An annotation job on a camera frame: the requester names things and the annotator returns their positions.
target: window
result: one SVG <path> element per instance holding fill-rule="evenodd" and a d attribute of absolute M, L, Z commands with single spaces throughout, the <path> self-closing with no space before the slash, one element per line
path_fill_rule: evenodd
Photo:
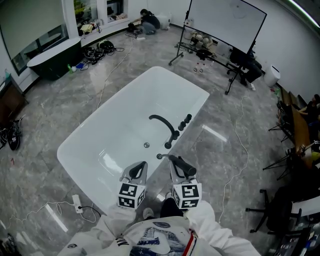
<path fill-rule="evenodd" d="M 0 30 L 18 75 L 34 56 L 68 38 L 60 0 L 0 1 Z"/>
<path fill-rule="evenodd" d="M 121 15 L 124 12 L 124 0 L 107 0 L 108 22 L 114 22 L 127 18 L 127 15 Z"/>
<path fill-rule="evenodd" d="M 18 74 L 21 74 L 27 68 L 28 61 L 33 57 L 49 50 L 68 38 L 68 32 L 65 24 L 57 26 L 48 33 L 40 36 L 11 60 L 15 71 Z"/>
<path fill-rule="evenodd" d="M 82 36 L 81 27 L 98 19 L 97 0 L 73 0 L 73 5 L 78 33 Z"/>

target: whiteboard stand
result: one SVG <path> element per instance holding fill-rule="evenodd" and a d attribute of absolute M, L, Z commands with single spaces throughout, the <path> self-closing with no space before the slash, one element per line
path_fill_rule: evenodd
<path fill-rule="evenodd" d="M 185 20 L 187 20 L 187 19 L 189 18 L 189 13 L 190 13 L 190 9 L 191 9 L 191 6 L 192 6 L 192 2 L 193 2 L 193 0 L 191 0 L 190 6 L 189 6 L 189 10 L 186 12 Z M 257 38 L 257 36 L 258 36 L 258 34 L 259 34 L 260 30 L 261 30 L 262 25 L 263 25 L 264 22 L 265 22 L 265 19 L 266 19 L 266 17 L 267 17 L 267 14 L 266 14 L 265 12 L 263 12 L 262 10 L 254 7 L 253 5 L 247 3 L 247 2 L 245 2 L 245 1 L 243 1 L 243 0 L 239 0 L 239 2 L 243 2 L 243 3 L 245 3 L 245 4 L 248 4 L 248 5 L 251 6 L 252 8 L 254 8 L 254 9 L 256 9 L 256 10 L 259 10 L 259 11 L 264 15 L 264 18 L 263 18 L 263 20 L 262 20 L 262 22 L 261 22 L 261 25 L 259 26 L 259 28 L 258 28 L 258 30 L 257 30 L 257 32 L 256 32 L 256 35 L 255 35 L 255 37 L 254 37 L 254 40 L 253 40 L 253 42 L 252 42 L 252 44 L 251 44 L 248 52 L 246 53 L 246 55 L 249 57 L 249 53 L 252 51 L 253 47 L 255 46 L 256 38 Z M 226 43 L 227 45 L 229 45 L 229 46 L 231 46 L 231 47 L 235 47 L 235 46 L 233 46 L 232 44 L 230 44 L 230 43 L 228 43 L 228 42 L 226 42 L 226 41 L 224 41 L 224 40 L 222 40 L 222 39 L 220 39 L 220 38 L 217 38 L 217 37 L 215 37 L 215 36 L 213 36 L 213 35 L 211 35 L 211 34 L 209 34 L 209 33 L 207 33 L 207 32 L 201 31 L 201 30 L 196 29 L 196 28 L 191 27 L 191 26 L 187 26 L 187 25 L 185 25 L 185 22 L 184 22 L 184 23 L 183 23 L 183 28 L 182 28 L 181 37 L 180 37 L 180 42 L 177 44 L 178 50 L 177 50 L 176 56 L 169 62 L 169 66 L 171 66 L 171 65 L 172 65 L 172 62 L 175 61 L 176 59 L 178 59 L 179 57 L 182 57 L 182 58 L 184 57 L 184 52 L 181 52 L 181 53 L 180 53 L 180 47 L 183 47 L 183 48 L 185 48 L 185 49 L 187 49 L 187 50 L 190 50 L 190 51 L 192 51 L 192 52 L 194 52 L 194 53 L 202 54 L 201 52 L 198 52 L 198 50 L 196 50 L 195 48 L 188 47 L 188 46 L 186 46 L 185 44 L 184 44 L 184 45 L 181 45 L 186 27 L 187 27 L 187 28 L 190 28 L 190 29 L 193 29 L 193 30 L 196 30 L 196 31 L 199 31 L 199 32 L 201 32 L 201 33 L 207 34 L 207 35 L 209 35 L 209 36 L 211 36 L 211 37 L 213 37 L 213 38 L 216 38 L 216 39 L 218 39 L 218 40 Z M 218 61 L 217 59 L 215 59 L 215 58 L 213 58 L 213 57 L 211 57 L 211 56 L 206 56 L 206 59 L 209 59 L 209 60 L 211 60 L 211 61 L 214 61 L 215 63 L 218 63 L 218 64 L 224 66 L 225 68 L 228 69 L 228 71 L 234 71 L 234 72 L 235 72 L 234 77 L 233 77 L 233 78 L 230 78 L 230 79 L 228 80 L 228 81 L 229 81 L 228 90 L 226 90 L 226 91 L 224 92 L 225 95 L 228 95 L 229 92 L 230 92 L 230 89 L 231 89 L 231 85 L 232 85 L 233 82 L 235 81 L 235 79 L 236 79 L 236 77 L 238 76 L 238 74 L 241 72 L 241 69 L 243 68 L 243 65 L 240 65 L 238 68 L 234 69 L 234 68 L 230 68 L 229 66 L 221 63 L 220 61 Z"/>

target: gray marble floor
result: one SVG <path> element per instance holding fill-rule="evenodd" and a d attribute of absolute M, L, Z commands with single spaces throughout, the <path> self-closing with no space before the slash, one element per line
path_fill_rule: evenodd
<path fill-rule="evenodd" d="M 249 230 L 257 225 L 261 216 L 247 213 L 245 208 L 263 207 L 259 189 L 268 189 L 272 195 L 286 182 L 285 179 L 276 181 L 281 170 L 262 170 L 291 146 L 289 141 L 281 144 L 282 132 L 268 132 L 276 123 L 277 98 L 261 78 L 254 82 L 256 91 L 248 90 L 236 80 L 230 94 L 225 95 L 229 78 L 226 69 L 217 64 L 210 67 L 206 60 L 204 72 L 195 73 L 193 68 L 199 62 L 195 54 L 185 52 L 184 58 L 168 66 L 177 52 L 174 46 L 180 34 L 180 29 L 172 27 L 169 31 L 147 36 L 146 40 L 134 41 L 127 59 L 109 77 L 102 103 L 153 66 L 162 66 L 209 92 L 207 102 L 173 153 L 197 168 L 203 197 L 210 202 L 218 219 L 222 213 L 224 185 L 247 161 L 247 154 L 235 134 L 235 123 L 242 114 L 242 97 L 248 96 L 243 99 L 244 115 L 237 124 L 237 132 L 249 153 L 248 165 L 225 189 L 221 225 L 232 229 L 234 235 L 250 240 L 264 255 L 274 237 L 267 235 L 264 229 L 250 234 Z M 131 38 L 124 33 L 109 40 L 116 47 L 125 48 L 124 52 L 106 56 L 88 70 L 67 73 L 57 81 L 40 80 L 26 94 L 29 105 L 20 113 L 20 116 L 25 115 L 21 122 L 21 147 L 18 151 L 11 151 L 8 146 L 0 150 L 0 220 L 7 228 L 11 215 L 24 219 L 27 213 L 37 211 L 46 202 L 72 203 L 74 194 L 80 196 L 83 205 L 91 205 L 90 199 L 58 162 L 57 149 L 95 111 L 108 73 L 130 49 Z M 226 142 L 213 135 L 210 129 L 223 136 Z M 143 204 L 158 213 L 161 203 L 157 195 L 165 195 L 170 189 L 165 161 L 148 183 Z M 56 255 L 76 232 L 87 231 L 94 225 L 65 203 L 61 204 L 62 215 L 55 204 L 49 206 L 30 214 L 24 223 L 13 218 L 7 230 L 1 225 L 2 237 L 8 231 L 17 237 L 23 255 L 51 256 Z M 142 209 L 138 209 L 137 220 L 141 219 Z M 84 216 L 94 220 L 89 209 Z"/>

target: desk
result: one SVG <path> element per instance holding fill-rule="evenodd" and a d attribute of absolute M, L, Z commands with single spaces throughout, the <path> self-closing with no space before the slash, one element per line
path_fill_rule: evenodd
<path fill-rule="evenodd" d="M 294 126 L 294 145 L 295 152 L 297 153 L 301 146 L 306 147 L 311 144 L 309 139 L 309 127 L 306 120 L 302 117 L 298 110 L 296 110 L 293 106 L 291 106 L 291 109 Z M 311 158 L 311 148 L 305 152 L 305 157 L 303 157 L 302 160 L 308 169 L 312 168 L 313 161 Z"/>

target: faucet knob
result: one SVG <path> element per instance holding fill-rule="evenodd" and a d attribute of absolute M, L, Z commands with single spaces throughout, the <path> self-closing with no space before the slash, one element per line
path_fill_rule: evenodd
<path fill-rule="evenodd" d="M 179 136 L 180 136 L 180 132 L 178 130 L 175 130 L 173 140 L 175 141 L 176 139 L 178 139 Z"/>
<path fill-rule="evenodd" d="M 186 126 L 186 122 L 182 121 L 178 127 L 179 131 L 183 131 Z"/>
<path fill-rule="evenodd" d="M 191 118 L 192 118 L 192 115 L 191 115 L 191 114 L 187 114 L 187 115 L 186 115 L 186 118 L 184 119 L 184 121 L 185 121 L 187 124 L 189 124 Z"/>

